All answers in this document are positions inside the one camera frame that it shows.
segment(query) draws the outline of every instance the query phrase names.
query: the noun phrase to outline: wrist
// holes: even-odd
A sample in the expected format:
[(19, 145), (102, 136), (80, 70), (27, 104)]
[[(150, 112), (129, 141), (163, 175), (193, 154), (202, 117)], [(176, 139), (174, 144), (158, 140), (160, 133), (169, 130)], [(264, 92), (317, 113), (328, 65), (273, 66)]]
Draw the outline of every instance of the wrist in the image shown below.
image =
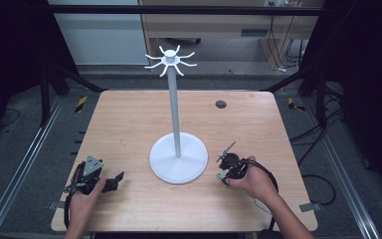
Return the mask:
[(270, 209), (278, 205), (281, 205), (284, 202), (284, 200), (281, 198), (281, 196), (277, 192), (271, 193), (268, 196), (259, 196), (257, 197), (257, 199), (265, 203), (265, 205), (269, 207)]
[(86, 231), (87, 222), (84, 221), (70, 221), (65, 239), (81, 239)]

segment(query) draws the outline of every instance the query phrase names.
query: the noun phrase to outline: white wall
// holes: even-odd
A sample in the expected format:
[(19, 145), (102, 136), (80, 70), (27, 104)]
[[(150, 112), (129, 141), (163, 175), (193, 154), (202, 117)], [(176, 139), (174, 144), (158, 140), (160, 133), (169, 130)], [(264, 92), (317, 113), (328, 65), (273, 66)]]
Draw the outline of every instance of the white wall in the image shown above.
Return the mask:
[[(48, 0), (51, 5), (137, 5), (137, 0)], [(138, 14), (55, 14), (77, 65), (147, 65)]]

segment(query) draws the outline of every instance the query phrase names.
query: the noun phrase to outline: metal rail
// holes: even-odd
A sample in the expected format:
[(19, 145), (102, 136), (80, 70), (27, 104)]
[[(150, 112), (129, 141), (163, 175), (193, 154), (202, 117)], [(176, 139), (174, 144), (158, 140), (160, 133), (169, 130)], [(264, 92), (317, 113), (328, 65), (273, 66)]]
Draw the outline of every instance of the metal rail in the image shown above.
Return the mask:
[(27, 177), (27, 174), (30, 171), (31, 166), (33, 165), (37, 154), (40, 151), (40, 148), (42, 147), (43, 142), (46, 139), (46, 136), (48, 135), (52, 125), (54, 124), (55, 118), (57, 117), (62, 102), (64, 98), (58, 97), (56, 102), (54, 103), (53, 110), (51, 117), (49, 118), (48, 122), (39, 128), (35, 138), (33, 139), (32, 143), (30, 144), (29, 149), (27, 150), (26, 154), (24, 155), (20, 165), (18, 166), (17, 171), (13, 175), (11, 181), (9, 182), (4, 194), (1, 196), (0, 199), (0, 226), (5, 219), (9, 209), (12, 206), (12, 203), (15, 200), (16, 195), (18, 194), (18, 191), (21, 189), (21, 186), (23, 185), (23, 182), (25, 178)]
[[(311, 101), (306, 98), (302, 98), (302, 100), (308, 109), (311, 119), (314, 123), (317, 123), (314, 106), (312, 105)], [(340, 158), (327, 134), (323, 139), (323, 148), (327, 153), (327, 158), (329, 160), (330, 166), (334, 172), (334, 175), (336, 176), (336, 180), (339, 182), (340, 188), (346, 198), (349, 208), (352, 211), (353, 217), (358, 224), (362, 236), (365, 239), (379, 239), (380, 235), (374, 225), (374, 222), (372, 221), (370, 214), (364, 205), (364, 202), (359, 196), (355, 185), (353, 184), (343, 164), (341, 163)]]
[(322, 16), (343, 13), (342, 10), (306, 7), (239, 7), (239, 6), (132, 6), (132, 5), (34, 5), (27, 11), (51, 11), (75, 14), (191, 14), (191, 15), (265, 15)]

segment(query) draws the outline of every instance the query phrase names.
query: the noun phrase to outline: white vertical pole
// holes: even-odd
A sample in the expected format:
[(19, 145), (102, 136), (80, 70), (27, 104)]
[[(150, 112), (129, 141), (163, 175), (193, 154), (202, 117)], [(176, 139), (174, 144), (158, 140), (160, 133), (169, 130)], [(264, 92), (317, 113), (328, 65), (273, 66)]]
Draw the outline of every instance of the white vertical pole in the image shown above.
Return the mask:
[(169, 85), (170, 110), (172, 112), (173, 138), (175, 140), (176, 157), (181, 157), (181, 138), (179, 135), (178, 96), (176, 87), (176, 71), (173, 67), (167, 68), (167, 80)]

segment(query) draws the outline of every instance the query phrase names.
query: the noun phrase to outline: person's left hand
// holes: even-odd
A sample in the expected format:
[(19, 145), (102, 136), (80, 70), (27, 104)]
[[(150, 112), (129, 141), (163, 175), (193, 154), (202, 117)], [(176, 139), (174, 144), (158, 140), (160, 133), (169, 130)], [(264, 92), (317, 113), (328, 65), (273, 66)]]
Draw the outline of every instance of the person's left hand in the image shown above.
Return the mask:
[(98, 197), (106, 184), (106, 178), (101, 178), (89, 195), (76, 191), (70, 203), (70, 225), (66, 238), (78, 238), (86, 231), (87, 224), (95, 210)]

